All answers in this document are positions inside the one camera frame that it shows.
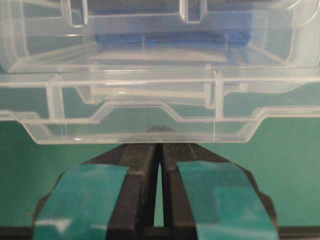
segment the blue object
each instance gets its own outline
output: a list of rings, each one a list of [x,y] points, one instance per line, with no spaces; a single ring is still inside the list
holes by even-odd
[[[199,240],[277,240],[245,173],[233,163],[178,162]]]
[[[35,222],[34,240],[105,240],[128,167],[82,164],[66,172]]]

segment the plastic container lid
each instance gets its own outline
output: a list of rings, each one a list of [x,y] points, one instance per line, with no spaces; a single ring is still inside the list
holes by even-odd
[[[0,0],[0,121],[40,144],[246,142],[320,117],[319,0]]]

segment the transparent plastic box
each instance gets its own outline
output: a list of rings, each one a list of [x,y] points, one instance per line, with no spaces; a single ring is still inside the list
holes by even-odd
[[[0,121],[39,144],[246,142],[320,117],[319,0],[0,0]]]

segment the teal tape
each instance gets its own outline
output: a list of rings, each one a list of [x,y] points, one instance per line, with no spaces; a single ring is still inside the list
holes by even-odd
[[[277,240],[245,173],[230,162],[177,163],[199,240]]]
[[[34,240],[105,240],[128,168],[82,164],[66,172],[35,222]]]

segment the green background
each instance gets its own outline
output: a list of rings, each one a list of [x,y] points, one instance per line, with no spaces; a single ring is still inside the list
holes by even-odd
[[[202,144],[250,170],[282,226],[320,225],[320,119],[266,119],[248,143]],[[38,199],[73,165],[115,144],[38,145],[17,122],[0,122],[0,226],[29,226]],[[156,225],[162,224],[158,188]]]

